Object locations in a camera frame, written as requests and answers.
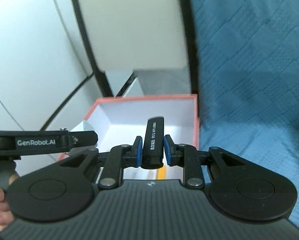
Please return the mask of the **blue textured sofa cushion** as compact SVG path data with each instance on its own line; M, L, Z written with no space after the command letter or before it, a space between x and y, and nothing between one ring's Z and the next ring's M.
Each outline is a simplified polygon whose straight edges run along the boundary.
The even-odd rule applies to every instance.
M299 227L299 0L191 0L200 148L218 146L287 177Z

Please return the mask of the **white black folding chair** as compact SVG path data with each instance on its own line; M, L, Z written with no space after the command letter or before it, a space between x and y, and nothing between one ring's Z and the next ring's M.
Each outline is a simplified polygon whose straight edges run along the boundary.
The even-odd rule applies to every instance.
M198 93L190 0L52 0L83 81L43 124L51 128L82 90L90 101Z

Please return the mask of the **black lighter with print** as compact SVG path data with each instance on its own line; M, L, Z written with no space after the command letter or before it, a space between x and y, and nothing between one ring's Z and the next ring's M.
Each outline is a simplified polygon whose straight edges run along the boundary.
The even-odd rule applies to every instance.
M164 166L164 118L157 116L147 121L142 149L141 167L154 170Z

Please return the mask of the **yellow handled screwdriver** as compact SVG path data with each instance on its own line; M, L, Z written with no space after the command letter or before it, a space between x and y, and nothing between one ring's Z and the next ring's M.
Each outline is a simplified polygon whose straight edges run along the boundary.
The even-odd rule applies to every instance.
M166 167L163 166L157 170L157 180L165 180L166 179Z

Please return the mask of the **pink storage box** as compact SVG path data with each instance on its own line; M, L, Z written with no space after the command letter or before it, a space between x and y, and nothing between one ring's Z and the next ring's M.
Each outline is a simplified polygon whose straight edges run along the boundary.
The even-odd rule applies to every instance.
M98 135L97 148L108 152L121 144L132 144L145 137L147 121L164 117L164 133L176 144L199 145L198 103L196 95L150 95L98 99L84 119L72 130Z

